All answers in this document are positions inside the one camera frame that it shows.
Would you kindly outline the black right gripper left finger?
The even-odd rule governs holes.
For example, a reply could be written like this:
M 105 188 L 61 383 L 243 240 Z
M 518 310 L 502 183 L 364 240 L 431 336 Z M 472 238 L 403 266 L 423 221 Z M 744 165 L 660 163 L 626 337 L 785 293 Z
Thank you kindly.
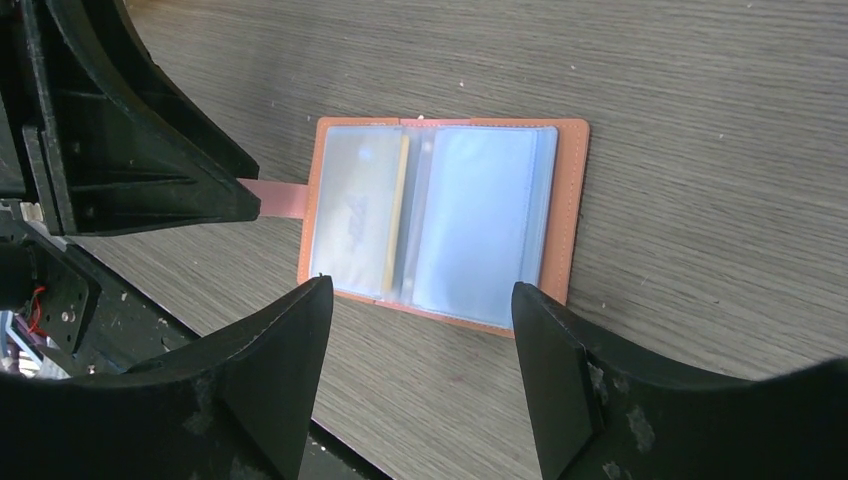
M 333 285 L 121 374 L 1 378 L 5 479 L 294 479 L 329 338 Z

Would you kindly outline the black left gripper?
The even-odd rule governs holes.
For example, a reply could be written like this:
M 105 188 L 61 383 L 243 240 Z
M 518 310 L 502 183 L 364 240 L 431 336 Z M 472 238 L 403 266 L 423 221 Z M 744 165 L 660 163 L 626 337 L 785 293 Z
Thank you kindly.
M 1 4 L 1 308 L 75 354 L 100 288 L 66 236 L 258 217 L 255 160 L 155 64 L 122 1 Z

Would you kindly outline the orange leather card holder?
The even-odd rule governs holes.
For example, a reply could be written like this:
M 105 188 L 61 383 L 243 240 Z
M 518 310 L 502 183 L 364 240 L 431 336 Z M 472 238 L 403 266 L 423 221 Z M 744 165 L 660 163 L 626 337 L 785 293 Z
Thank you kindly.
M 333 118 L 318 123 L 309 180 L 250 180 L 264 216 L 302 222 L 297 276 L 310 257 L 327 132 L 403 129 L 383 290 L 339 296 L 513 336 L 512 294 L 566 298 L 590 137 L 582 119 Z

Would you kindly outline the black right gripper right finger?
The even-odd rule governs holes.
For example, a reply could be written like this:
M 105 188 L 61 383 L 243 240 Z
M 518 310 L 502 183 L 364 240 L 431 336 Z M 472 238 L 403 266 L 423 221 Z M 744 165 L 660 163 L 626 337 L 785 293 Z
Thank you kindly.
M 512 316 L 546 479 L 843 479 L 847 362 L 752 381 L 650 351 L 527 283 Z

